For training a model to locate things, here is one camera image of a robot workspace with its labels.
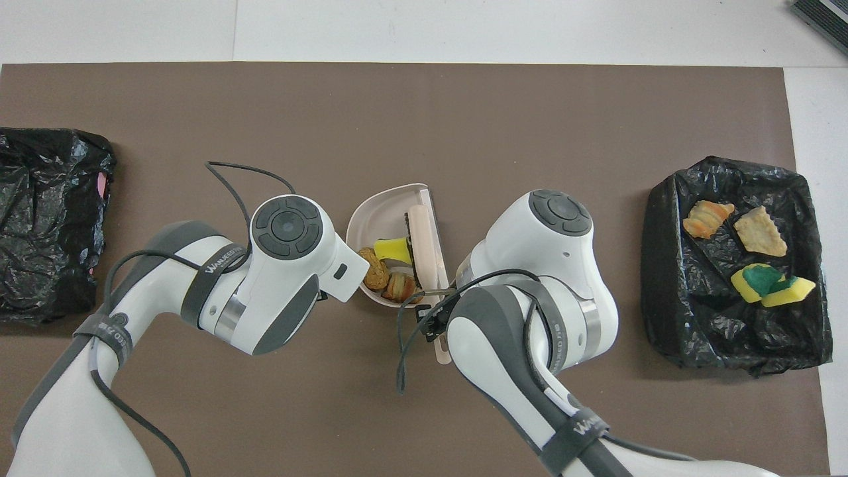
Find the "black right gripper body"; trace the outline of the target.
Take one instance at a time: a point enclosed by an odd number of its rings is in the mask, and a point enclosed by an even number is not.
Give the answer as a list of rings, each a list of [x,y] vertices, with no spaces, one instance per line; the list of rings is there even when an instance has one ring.
[[[457,299],[450,301],[440,301],[435,305],[421,303],[416,305],[416,321],[420,323],[424,321],[426,324],[421,329],[421,333],[426,337],[428,343],[433,343],[447,329],[449,316],[453,311]]]

